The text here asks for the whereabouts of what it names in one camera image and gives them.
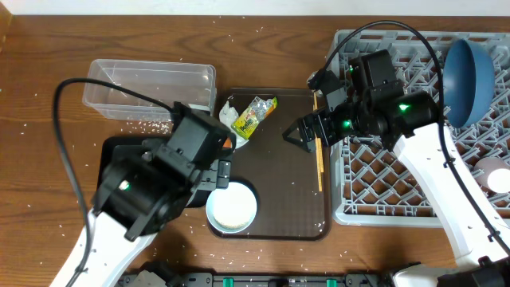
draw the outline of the wooden table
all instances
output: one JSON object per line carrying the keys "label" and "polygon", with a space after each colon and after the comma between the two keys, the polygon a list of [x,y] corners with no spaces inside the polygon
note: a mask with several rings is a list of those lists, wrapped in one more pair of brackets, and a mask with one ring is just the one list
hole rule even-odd
{"label": "wooden table", "polygon": [[[14,17],[0,53],[0,285],[48,285],[83,226],[53,138],[51,100],[60,81],[84,77],[93,60],[110,58],[211,64],[218,72],[218,91],[306,88],[310,73],[324,63],[337,29],[378,19]],[[510,32],[508,18],[396,19],[419,30]],[[65,90],[61,122],[90,199],[96,191],[101,144],[127,130],[123,123],[86,108],[82,92],[80,85]],[[168,260],[182,271],[338,274],[409,261],[454,265],[441,229],[334,223],[320,242],[274,242],[222,240],[204,224],[203,209],[186,210],[132,267]]]}

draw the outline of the snack packet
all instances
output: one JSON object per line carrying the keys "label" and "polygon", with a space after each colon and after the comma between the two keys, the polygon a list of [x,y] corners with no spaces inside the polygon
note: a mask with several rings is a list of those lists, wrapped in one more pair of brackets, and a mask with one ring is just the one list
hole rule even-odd
{"label": "snack packet", "polygon": [[247,140],[257,128],[257,125],[265,119],[275,108],[278,101],[275,98],[262,100],[256,96],[249,104],[248,108],[233,122],[232,128],[236,133]]}

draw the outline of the white bowl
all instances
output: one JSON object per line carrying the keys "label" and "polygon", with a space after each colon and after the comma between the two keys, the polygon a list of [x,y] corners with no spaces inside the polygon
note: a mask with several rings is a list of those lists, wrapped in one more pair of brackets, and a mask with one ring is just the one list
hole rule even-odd
{"label": "white bowl", "polygon": [[[226,189],[217,189],[209,195],[206,204],[207,220],[216,230],[226,234],[235,234],[245,230],[257,215],[257,200],[253,192],[242,183],[229,183]],[[227,217],[233,226],[228,228],[227,222],[217,221],[217,217]]]}

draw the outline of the blue bowl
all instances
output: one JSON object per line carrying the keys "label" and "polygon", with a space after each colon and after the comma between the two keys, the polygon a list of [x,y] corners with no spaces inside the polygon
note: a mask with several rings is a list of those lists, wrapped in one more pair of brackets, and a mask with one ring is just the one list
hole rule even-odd
{"label": "blue bowl", "polygon": [[455,128],[482,120],[494,95],[494,65],[480,44],[458,40],[448,51],[443,72],[448,120]]}

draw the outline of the green led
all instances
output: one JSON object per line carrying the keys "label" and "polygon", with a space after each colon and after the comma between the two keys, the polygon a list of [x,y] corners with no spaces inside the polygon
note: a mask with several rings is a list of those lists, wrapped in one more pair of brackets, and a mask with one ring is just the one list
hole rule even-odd
{"label": "green led", "polygon": [[398,106],[400,108],[401,111],[406,111],[410,106],[408,104],[400,104]]}

